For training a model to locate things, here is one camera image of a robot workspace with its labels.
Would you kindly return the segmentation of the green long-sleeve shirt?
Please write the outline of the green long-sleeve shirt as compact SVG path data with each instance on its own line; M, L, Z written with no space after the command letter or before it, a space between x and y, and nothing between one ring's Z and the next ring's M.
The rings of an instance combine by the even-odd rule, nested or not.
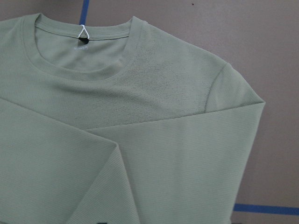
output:
M228 224L265 101L136 17L0 23L3 224Z

